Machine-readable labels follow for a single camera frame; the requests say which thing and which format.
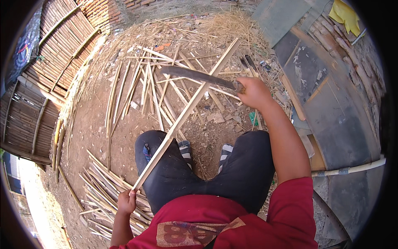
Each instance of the yellow cloth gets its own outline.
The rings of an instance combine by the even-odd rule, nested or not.
[[[329,16],[338,23],[344,24],[347,33],[351,31],[355,36],[359,36],[359,17],[346,3],[341,0],[334,0]]]

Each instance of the hand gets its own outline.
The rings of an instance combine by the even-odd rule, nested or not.
[[[257,77],[238,77],[236,81],[240,82],[245,88],[245,93],[238,93],[240,100],[247,106],[262,111],[270,101],[273,101],[268,87]]]
[[[117,212],[130,215],[135,210],[135,200],[134,190],[121,192],[117,200]]]

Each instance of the red t-shirt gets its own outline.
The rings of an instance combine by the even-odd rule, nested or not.
[[[119,248],[201,249],[215,236],[214,249],[318,248],[312,191],[310,177],[280,184],[271,196],[266,222],[230,199],[182,196],[164,205],[147,230]]]

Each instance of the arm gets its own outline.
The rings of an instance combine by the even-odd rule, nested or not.
[[[130,228],[130,214],[135,210],[135,198],[133,190],[127,190],[119,194],[111,246],[126,245],[134,238]]]
[[[245,94],[238,93],[238,97],[245,105],[259,110],[267,124],[278,185],[291,179],[311,177],[310,161],[300,136],[264,82],[248,77],[236,80],[246,88]]]

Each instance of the machete handle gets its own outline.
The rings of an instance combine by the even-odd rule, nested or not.
[[[235,87],[235,92],[245,94],[246,88],[240,83],[239,81],[234,81],[233,82],[234,87]]]

